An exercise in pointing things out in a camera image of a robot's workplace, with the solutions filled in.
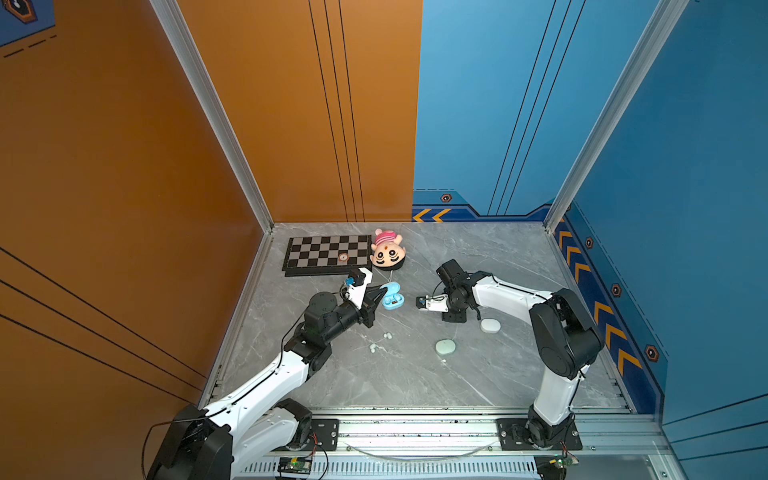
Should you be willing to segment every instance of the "plush doll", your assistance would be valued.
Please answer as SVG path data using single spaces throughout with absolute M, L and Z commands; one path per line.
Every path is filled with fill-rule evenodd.
M 376 240 L 371 245 L 373 265 L 381 270 L 397 270 L 406 259 L 406 249 L 400 246 L 402 235 L 380 228 L 376 229 Z

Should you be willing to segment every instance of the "robotic arm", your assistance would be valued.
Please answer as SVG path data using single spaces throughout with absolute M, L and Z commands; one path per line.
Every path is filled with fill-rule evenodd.
M 333 339 L 356 323 L 373 326 L 387 289 L 369 286 L 371 279 L 366 268 L 353 271 L 340 292 L 341 304 L 333 293 L 316 293 L 304 310 L 304 321 L 271 364 L 203 409 L 182 409 L 147 478 L 229 480 L 254 458 L 280 446 L 305 446 L 312 413 L 298 402 L 280 399 L 323 367 Z
M 532 290 L 496 279 L 487 272 L 465 272 L 456 260 L 437 269 L 445 284 L 442 295 L 421 296 L 416 306 L 442 312 L 446 322 L 465 323 L 467 309 L 480 319 L 479 306 L 508 313 L 533 328 L 538 354 L 545 365 L 541 388 L 528 410 L 530 442 L 540 449 L 559 445 L 574 423 L 571 404 L 604 340 L 576 294 Z

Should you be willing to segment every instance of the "yellow arrow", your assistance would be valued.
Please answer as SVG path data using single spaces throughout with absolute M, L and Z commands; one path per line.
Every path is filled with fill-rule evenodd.
M 568 258 L 566 259 L 568 266 L 571 266 L 571 253 L 581 253 L 581 250 L 576 247 L 568 247 L 565 250 L 568 252 Z
M 560 232 L 560 250 L 563 250 L 563 237 L 573 237 L 573 234 L 565 230 Z
M 434 217 L 432 217 L 432 219 L 433 219 L 435 222 L 439 222 L 439 223 L 442 223 L 442 219 L 441 219 L 440 217 L 442 217 L 443 215 L 445 215 L 445 214 L 446 214 L 446 213 L 448 213 L 449 211 L 451 211 L 451 209 L 450 209 L 450 208 L 446 208 L 445 210 L 443 210 L 443 211 L 442 211 L 442 212 L 440 212 L 439 214 L 437 214 L 437 215 L 435 215 Z
M 417 214 L 415 217 L 413 217 L 413 220 L 416 220 L 417 222 L 424 223 L 424 220 L 422 220 L 422 215 L 429 212 L 431 208 L 425 208 L 424 210 L 420 211 L 419 214 Z
M 589 266 L 584 265 L 583 263 L 576 262 L 576 272 L 574 273 L 574 276 L 576 277 L 576 283 L 578 283 L 578 273 L 581 270 L 586 270 L 588 272 L 592 271 L 592 269 Z
M 604 312 L 608 312 L 611 315 L 614 314 L 614 311 L 608 305 L 604 305 L 603 303 L 600 303 L 600 302 L 595 302 L 594 303 L 594 322 L 597 324 L 600 323 L 600 320 L 598 320 L 598 315 L 600 315 L 601 310 Z
M 611 349 L 611 334 L 615 333 L 616 335 L 620 336 L 623 339 L 627 339 L 627 336 L 624 335 L 624 332 L 616 328 L 615 326 L 611 325 L 610 323 L 605 324 L 605 346 L 608 347 L 608 349 Z
M 619 349 L 619 373 L 621 376 L 624 376 L 624 360 L 629 360 L 631 363 L 634 363 L 638 369 L 643 369 L 643 366 L 640 364 L 640 361 L 634 358 L 629 353 L 626 353 L 622 349 Z

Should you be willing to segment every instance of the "chessboard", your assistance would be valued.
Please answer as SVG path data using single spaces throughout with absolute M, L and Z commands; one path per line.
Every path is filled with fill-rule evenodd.
M 283 271 L 286 276 L 339 275 L 371 264 L 370 235 L 294 237 L 288 241 Z

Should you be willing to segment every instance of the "checkered pattern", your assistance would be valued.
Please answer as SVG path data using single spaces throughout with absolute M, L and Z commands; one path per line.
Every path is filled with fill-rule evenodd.
M 307 266 L 367 266 L 370 235 L 338 237 L 294 237 L 289 242 L 286 269 Z M 342 253 L 348 260 L 340 260 Z

